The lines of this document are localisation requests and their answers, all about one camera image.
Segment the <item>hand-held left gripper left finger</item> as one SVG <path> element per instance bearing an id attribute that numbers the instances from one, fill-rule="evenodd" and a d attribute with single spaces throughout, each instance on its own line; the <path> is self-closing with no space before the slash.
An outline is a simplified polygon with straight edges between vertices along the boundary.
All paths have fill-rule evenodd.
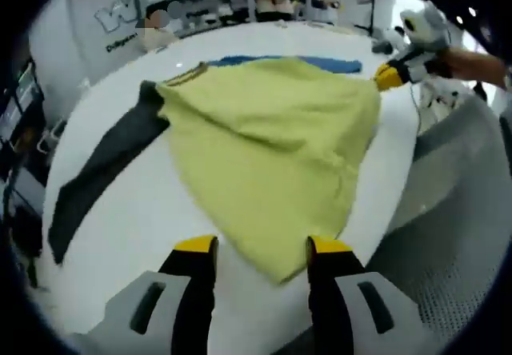
<path id="1" fill-rule="evenodd" d="M 79 354 L 205 354 L 214 310 L 218 239 L 180 241 L 159 272 L 114 295 L 103 319 L 70 335 Z"/>

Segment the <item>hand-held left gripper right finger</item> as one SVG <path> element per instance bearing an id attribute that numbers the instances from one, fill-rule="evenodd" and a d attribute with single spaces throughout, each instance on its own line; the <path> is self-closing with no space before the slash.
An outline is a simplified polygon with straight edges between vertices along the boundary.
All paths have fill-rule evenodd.
<path id="1" fill-rule="evenodd" d="M 339 240 L 306 241 L 316 354 L 420 354 L 418 306 Z"/>

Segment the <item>person's right hand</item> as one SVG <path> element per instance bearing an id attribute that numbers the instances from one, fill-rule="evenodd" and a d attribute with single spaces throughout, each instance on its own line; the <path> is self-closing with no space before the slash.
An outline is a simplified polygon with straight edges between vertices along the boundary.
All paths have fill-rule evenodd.
<path id="1" fill-rule="evenodd" d="M 426 71 L 430 75 L 436 75 L 441 78 L 453 78 L 453 69 L 449 63 L 450 50 L 441 50 L 425 63 Z"/>

